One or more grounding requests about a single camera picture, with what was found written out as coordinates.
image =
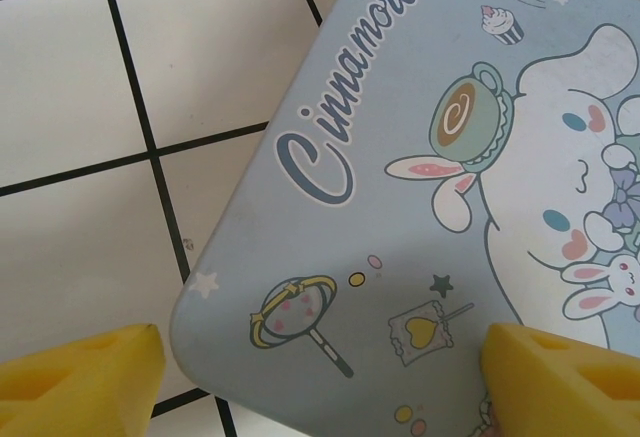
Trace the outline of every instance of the pink dot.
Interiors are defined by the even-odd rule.
[[[382,261],[377,255],[370,255],[369,257],[367,257],[367,262],[369,262],[369,265],[374,269],[382,268]]]
[[[567,260],[578,260],[589,250],[585,235],[577,229],[571,231],[571,241],[562,246],[562,255]]]
[[[589,122],[589,129],[592,132],[602,132],[607,127],[607,122],[604,118],[604,114],[599,107],[595,105],[589,106],[589,115],[591,116],[591,122]]]
[[[411,424],[412,437],[421,437],[427,431],[427,423],[422,419],[417,419]]]

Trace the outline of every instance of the yellow dot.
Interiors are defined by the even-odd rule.
[[[349,285],[351,285],[351,287],[360,287],[364,284],[365,279],[366,277],[362,272],[356,272],[349,277]]]
[[[403,405],[401,407],[398,407],[394,417],[396,419],[396,422],[398,422],[399,424],[406,424],[411,420],[411,417],[413,417],[413,410],[411,410],[411,407],[409,407],[408,405]]]

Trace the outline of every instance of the puppy eye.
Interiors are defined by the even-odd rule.
[[[542,213],[542,219],[544,220],[545,224],[547,224],[553,230],[557,230],[558,232],[566,232],[571,227],[571,225],[569,224],[569,219],[567,219],[563,213],[558,212],[557,210],[545,210]]]
[[[576,132],[584,132],[587,129],[587,123],[582,117],[579,117],[576,114],[563,114],[562,121],[564,122],[564,125]]]

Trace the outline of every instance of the dark star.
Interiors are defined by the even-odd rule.
[[[433,285],[429,287],[429,290],[438,292],[443,299],[447,298],[447,290],[453,290],[453,285],[449,283],[451,277],[445,275],[444,277],[433,276]]]

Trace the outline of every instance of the purple bow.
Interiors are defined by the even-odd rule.
[[[613,202],[604,208],[604,217],[614,228],[633,227],[640,220],[640,182],[636,182],[636,174],[631,170],[612,170],[611,177],[615,184]]]

